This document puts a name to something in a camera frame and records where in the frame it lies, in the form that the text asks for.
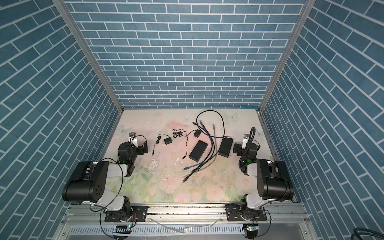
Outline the black network switch blue ports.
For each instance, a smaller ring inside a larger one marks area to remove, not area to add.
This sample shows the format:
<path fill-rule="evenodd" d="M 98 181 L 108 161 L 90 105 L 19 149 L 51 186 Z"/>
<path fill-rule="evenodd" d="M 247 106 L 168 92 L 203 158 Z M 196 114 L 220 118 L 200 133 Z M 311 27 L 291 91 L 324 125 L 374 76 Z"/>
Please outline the black network switch blue ports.
<path fill-rule="evenodd" d="M 189 154 L 189 158 L 195 162 L 199 162 L 200 158 L 202 157 L 203 153 L 205 152 L 208 144 L 199 140 L 191 153 Z"/>

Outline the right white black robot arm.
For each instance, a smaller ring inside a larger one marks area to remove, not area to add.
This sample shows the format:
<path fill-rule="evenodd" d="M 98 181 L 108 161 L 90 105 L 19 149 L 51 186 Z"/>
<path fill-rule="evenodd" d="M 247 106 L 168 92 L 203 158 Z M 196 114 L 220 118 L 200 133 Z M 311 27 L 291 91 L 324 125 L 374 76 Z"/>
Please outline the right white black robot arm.
<path fill-rule="evenodd" d="M 285 162 L 257 158 L 261 145 L 255 136 L 256 128 L 252 127 L 242 145 L 234 144 L 233 152 L 240 157 L 238 167 L 245 176 L 256 178 L 257 190 L 244 195 L 239 204 L 225 205 L 229 222 L 266 221 L 266 205 L 290 201 L 294 197 L 294 187 Z"/>

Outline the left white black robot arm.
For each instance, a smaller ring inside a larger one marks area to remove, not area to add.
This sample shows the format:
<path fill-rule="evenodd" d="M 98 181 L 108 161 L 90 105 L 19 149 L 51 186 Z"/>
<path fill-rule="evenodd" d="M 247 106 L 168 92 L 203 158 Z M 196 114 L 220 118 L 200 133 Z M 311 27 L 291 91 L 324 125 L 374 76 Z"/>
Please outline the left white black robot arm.
<path fill-rule="evenodd" d="M 120 193 L 113 193 L 106 187 L 108 178 L 121 177 L 119 191 L 123 188 L 125 177 L 130 177 L 135 169 L 137 156 L 148 153 L 148 143 L 137 144 L 137 138 L 120 144 L 118 160 L 105 158 L 100 162 L 80 162 L 76 166 L 62 193 L 66 202 L 89 202 L 106 214 L 106 223 L 133 224 L 144 222 L 147 206 L 132 206 L 130 200 Z"/>

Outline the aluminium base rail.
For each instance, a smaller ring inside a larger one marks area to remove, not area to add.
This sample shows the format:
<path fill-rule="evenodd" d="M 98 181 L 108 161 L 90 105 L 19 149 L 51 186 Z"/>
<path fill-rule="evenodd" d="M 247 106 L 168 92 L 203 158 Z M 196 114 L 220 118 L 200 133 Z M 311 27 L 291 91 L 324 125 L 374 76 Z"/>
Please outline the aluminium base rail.
<path fill-rule="evenodd" d="M 70 206 L 56 240 L 314 240 L 302 204 L 277 203 L 241 214 L 229 203 L 135 204 L 136 217 L 106 223 L 85 205 Z"/>

